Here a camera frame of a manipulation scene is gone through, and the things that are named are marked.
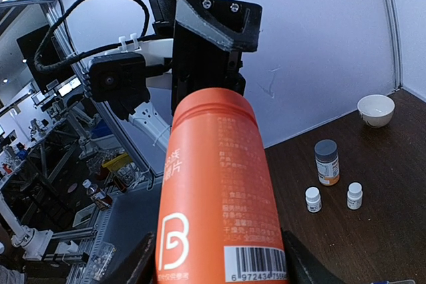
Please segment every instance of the orange bottle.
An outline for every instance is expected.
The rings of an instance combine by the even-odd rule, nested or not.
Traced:
[[[287,283],[280,223],[254,112],[207,88],[177,107],[156,242],[159,284]]]

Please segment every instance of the white bottle cap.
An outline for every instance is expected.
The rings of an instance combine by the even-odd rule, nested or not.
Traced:
[[[358,198],[362,194],[362,185],[358,182],[350,183],[348,194],[353,198]]]
[[[92,185],[92,182],[91,182],[90,180],[84,180],[84,182],[83,182],[83,186],[84,186],[86,189],[89,189],[91,185]]]
[[[306,200],[310,202],[315,202],[320,199],[320,191],[315,186],[311,186],[305,192]]]

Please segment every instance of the bolt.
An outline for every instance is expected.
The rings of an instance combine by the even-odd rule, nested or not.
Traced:
[[[107,84],[107,85],[112,85],[114,83],[114,78],[113,77],[111,77],[111,76],[108,76],[108,77],[106,77],[105,78],[105,84]]]
[[[237,3],[233,3],[233,4],[231,5],[231,11],[232,11],[233,13],[237,13],[239,10],[240,10],[240,5],[239,5],[239,4],[237,4]]]
[[[202,2],[202,6],[203,6],[205,9],[209,9],[209,8],[211,8],[211,6],[212,6],[212,2],[211,2],[210,0],[203,0],[203,2]]]

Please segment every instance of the black cable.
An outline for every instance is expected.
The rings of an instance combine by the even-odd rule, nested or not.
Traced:
[[[61,9],[61,15],[64,15],[64,14],[65,14],[65,7],[64,7],[64,3],[62,2],[62,0],[57,0],[57,1],[59,2],[59,7],[60,7],[60,9]],[[64,26],[65,26],[65,34],[67,35],[69,45],[70,45],[71,49],[72,49],[74,52],[76,52],[75,47],[74,47],[73,40],[72,40],[72,38],[71,38],[71,36],[70,36],[70,33],[69,33],[68,23],[67,23],[67,21],[66,21],[66,20],[64,21]]]
[[[46,49],[47,43],[49,41],[49,39],[53,36],[53,32],[58,28],[58,26],[63,23],[65,21],[65,19],[71,14],[71,12],[73,12],[73,10],[80,5],[83,1],[86,0],[77,0],[75,3],[73,3],[71,5],[71,7],[69,7],[67,9],[67,11],[65,12],[65,14],[60,17],[56,23],[54,23],[49,30],[47,31],[45,37],[43,38],[43,40],[41,41],[41,44],[39,46],[39,48],[37,49],[36,53],[35,53],[35,57],[34,57],[34,65],[36,67],[36,69],[41,72],[41,73],[51,73],[54,71],[57,71],[58,69],[62,69],[65,67],[68,67],[69,65],[73,64],[73,63],[77,63],[80,60],[87,58],[89,56],[93,56],[97,53],[101,53],[103,51],[107,51],[107,50],[111,50],[111,49],[115,49],[119,46],[121,46],[121,43],[114,43],[111,45],[105,45],[96,49],[92,49],[89,50],[87,52],[82,52],[79,53],[73,57],[68,57],[66,59],[64,59],[63,61],[60,61],[58,63],[54,63],[52,65],[48,65],[45,66],[42,62],[41,62],[41,54],[43,53],[43,51]],[[148,11],[148,7],[145,5],[145,3],[142,0],[133,0],[134,2],[138,3],[145,14],[145,21],[144,21],[144,27],[142,30],[142,33],[140,34],[140,37],[137,39],[138,41],[143,40],[147,30],[148,30],[148,24],[149,24],[149,11]],[[126,41],[126,44],[130,44],[132,43],[132,41]]]

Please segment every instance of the white bowl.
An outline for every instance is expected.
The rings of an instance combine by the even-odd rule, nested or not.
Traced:
[[[357,106],[362,120],[372,128],[381,128],[388,124],[395,110],[394,101],[381,94],[364,96]]]

